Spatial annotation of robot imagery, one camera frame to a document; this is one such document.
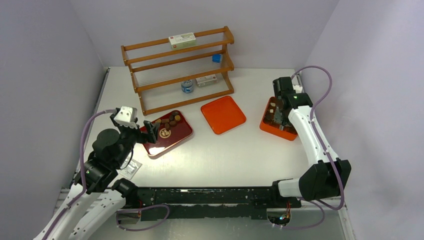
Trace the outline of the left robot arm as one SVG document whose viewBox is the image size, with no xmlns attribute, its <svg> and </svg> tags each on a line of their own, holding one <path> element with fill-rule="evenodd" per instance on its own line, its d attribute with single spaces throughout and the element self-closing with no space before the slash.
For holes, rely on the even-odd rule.
<svg viewBox="0 0 424 240">
<path fill-rule="evenodd" d="M 118 176 L 137 143 L 156 143 L 159 123 L 145 120 L 146 131 L 137 124 L 115 124 L 117 129 L 102 130 L 92 144 L 93 151 L 80 169 L 66 199 L 53 218 L 36 236 L 37 240 L 87 240 L 110 216 L 122 207 L 132 208 L 139 200 L 137 186 L 122 178 L 105 198 L 92 204 Z"/>
</svg>

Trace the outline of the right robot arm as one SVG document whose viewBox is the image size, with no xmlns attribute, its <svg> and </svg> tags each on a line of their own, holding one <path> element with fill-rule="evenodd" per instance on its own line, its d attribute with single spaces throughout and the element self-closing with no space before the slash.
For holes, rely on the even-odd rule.
<svg viewBox="0 0 424 240">
<path fill-rule="evenodd" d="M 270 193 L 270 202 L 282 207 L 289 197 L 313 201 L 342 196 L 352 167 L 347 159 L 339 158 L 325 138 L 309 95 L 297 93 L 290 77 L 279 77 L 272 84 L 277 110 L 297 132 L 308 169 L 298 178 L 279 180 L 278 188 Z"/>
</svg>

